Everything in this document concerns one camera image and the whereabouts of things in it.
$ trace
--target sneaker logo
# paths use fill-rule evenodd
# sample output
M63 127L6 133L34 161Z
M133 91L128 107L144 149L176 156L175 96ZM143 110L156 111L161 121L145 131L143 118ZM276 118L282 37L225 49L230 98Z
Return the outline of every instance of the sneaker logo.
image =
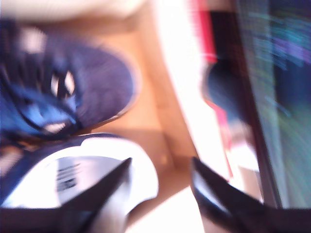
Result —
M80 164L68 166L58 170L57 173L57 191L62 192L77 185L75 175L78 173L77 169Z

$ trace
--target white fabric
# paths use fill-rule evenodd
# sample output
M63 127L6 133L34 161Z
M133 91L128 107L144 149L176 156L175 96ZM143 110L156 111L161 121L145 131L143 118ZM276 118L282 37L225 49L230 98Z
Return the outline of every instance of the white fabric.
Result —
M58 21L74 17L125 18L145 0L1 0L1 17L30 21Z

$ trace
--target black object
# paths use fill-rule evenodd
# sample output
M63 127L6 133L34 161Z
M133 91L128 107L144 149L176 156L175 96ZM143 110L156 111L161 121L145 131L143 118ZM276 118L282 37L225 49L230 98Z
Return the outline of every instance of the black object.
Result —
M233 233L309 233L311 209L275 209L227 183L201 163L191 164L191 188L202 217Z
M124 160L96 185L55 209L1 208L0 231L5 233L84 233L99 211L129 176L132 159Z
M246 101L245 87L242 77L231 71L229 60L220 59L207 73L203 95L205 99L226 111L229 123L240 120L249 123L249 113Z

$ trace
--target red object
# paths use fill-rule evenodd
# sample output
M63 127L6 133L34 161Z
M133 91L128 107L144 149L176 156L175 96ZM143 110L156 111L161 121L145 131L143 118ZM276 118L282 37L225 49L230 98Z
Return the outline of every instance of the red object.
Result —
M191 0L193 23L202 47L203 56L209 63L216 63L216 49L214 44L211 18L206 0Z
M220 108L216 104L214 104L208 100L205 100L205 102L216 113L218 125L220 127L220 135L221 135L223 147L225 150L225 155L226 155L225 158L226 158L226 162L227 162L227 166L228 166L228 170L229 170L229 176L230 176L229 178L232 178L233 174L232 174L232 170L230 168L230 164L229 164L227 154L226 154L226 152L230 151L230 149L231 149L231 140L230 140L230 133L229 133L229 125L228 125L228 121L227 121L227 114L226 114L224 109Z

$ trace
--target computer screen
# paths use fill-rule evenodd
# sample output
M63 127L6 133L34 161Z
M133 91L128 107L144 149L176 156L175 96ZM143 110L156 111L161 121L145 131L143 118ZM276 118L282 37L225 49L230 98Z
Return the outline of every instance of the computer screen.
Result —
M311 208L311 0L237 0L249 83L283 208Z

